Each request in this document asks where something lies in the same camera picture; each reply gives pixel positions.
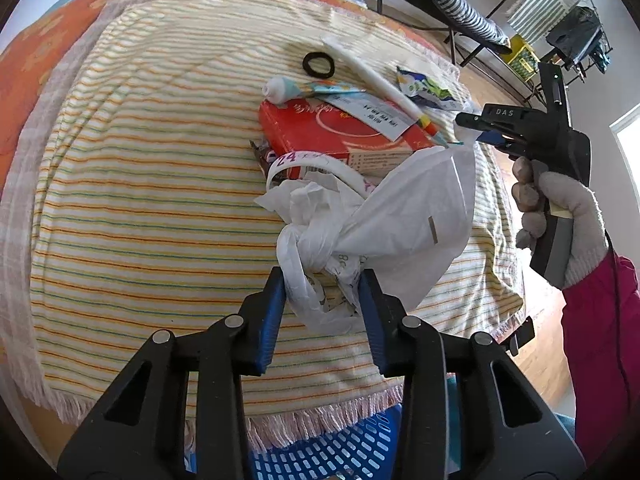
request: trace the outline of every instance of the black gripper frame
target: black gripper frame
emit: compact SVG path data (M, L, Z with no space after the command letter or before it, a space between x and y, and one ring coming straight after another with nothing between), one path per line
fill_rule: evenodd
M489 334L470 339L439 333L407 317L398 298L382 293L365 269L360 306L375 364L385 377L404 376L402 421L393 480L575 480L584 460L574 441ZM530 319L516 330L522 346L534 333ZM447 373L456 375L462 429L462 466L447 477Z
M122 369L65 447L65 480L245 480L254 477L240 375L271 362L285 302L282 271L237 315L204 332L155 332ZM197 473L184 466L189 372L198 372Z

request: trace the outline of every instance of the gray glove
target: gray glove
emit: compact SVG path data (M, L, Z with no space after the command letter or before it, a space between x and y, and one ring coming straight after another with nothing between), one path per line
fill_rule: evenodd
M535 187L531 162L523 156L513 163L513 174L518 181L511 188L511 193L518 209L524 213L522 230L516 236L516 247L532 248L536 238L546 230L541 195L574 215L574 240L564 275L564 288L575 285L590 274L609 251L602 213L593 192L577 180L551 171L542 173Z

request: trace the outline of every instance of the yellow crate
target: yellow crate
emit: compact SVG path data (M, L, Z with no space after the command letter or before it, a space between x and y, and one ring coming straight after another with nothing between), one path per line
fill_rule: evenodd
M519 34L511 38L511 53L500 54L500 57L523 81L528 81L538 72L540 60Z

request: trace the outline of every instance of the pink sleeve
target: pink sleeve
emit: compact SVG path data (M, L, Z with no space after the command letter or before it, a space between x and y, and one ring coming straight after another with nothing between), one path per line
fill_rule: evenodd
M640 394L640 296L631 261L616 256L620 292L620 348L632 403ZM616 359L616 311L611 256L563 291L564 353L575 390L575 440L592 463L620 430L626 392Z

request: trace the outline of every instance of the striped tablecloth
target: striped tablecloth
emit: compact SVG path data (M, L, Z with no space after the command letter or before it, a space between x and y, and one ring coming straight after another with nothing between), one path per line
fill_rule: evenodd
M283 224L253 203L260 89L276 74L304 80L322 33L389 79L396 64L434 62L468 96L456 69L382 21L312 0L156 0L107 26L63 102L34 205L31 305L51 388L89 407L154 330L202 330L262 288ZM340 64L335 77L362 84ZM434 118L451 133L450 114ZM460 335L499 333L523 309L500 173L486 147L476 155L469 244L416 311ZM273 364L242 387L256 448L344 427L401 395L364 333L317 336L290 310Z

